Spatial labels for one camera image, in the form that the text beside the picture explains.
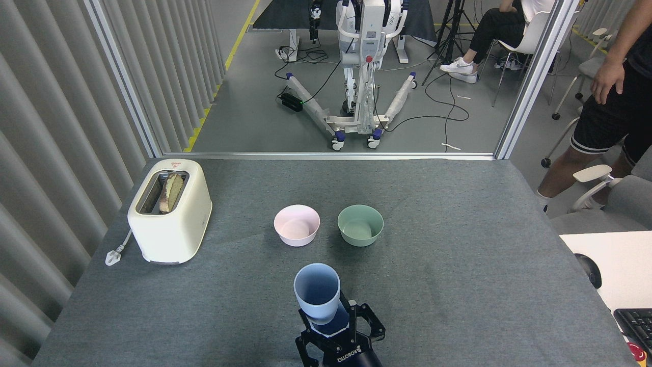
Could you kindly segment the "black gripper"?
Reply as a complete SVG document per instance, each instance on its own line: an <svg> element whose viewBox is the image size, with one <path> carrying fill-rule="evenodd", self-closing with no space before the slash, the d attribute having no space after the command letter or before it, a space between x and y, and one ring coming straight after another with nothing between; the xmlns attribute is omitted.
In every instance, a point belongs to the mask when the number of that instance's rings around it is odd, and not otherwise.
<svg viewBox="0 0 652 367"><path fill-rule="evenodd" d="M373 350L372 342L385 337L385 326L379 320L372 307L355 301L347 302L349 323L347 337L326 338L317 333L316 324L302 310L298 309L305 329L295 339L303 366L382 366ZM363 318L370 327L370 334L358 334L357 318ZM310 351L319 351L319 356L312 357Z"/></svg>

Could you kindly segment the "standing person's right hand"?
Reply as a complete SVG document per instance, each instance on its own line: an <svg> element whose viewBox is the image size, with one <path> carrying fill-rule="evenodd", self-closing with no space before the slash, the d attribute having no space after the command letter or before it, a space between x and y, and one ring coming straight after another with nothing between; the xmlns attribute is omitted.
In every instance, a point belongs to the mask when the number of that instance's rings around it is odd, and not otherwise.
<svg viewBox="0 0 652 367"><path fill-rule="evenodd" d="M616 93L622 93L622 84L624 82L623 64L624 59L608 60L605 59L603 64L594 75L591 84L592 95L598 104L606 104L606 100L613 87Z"/></svg>

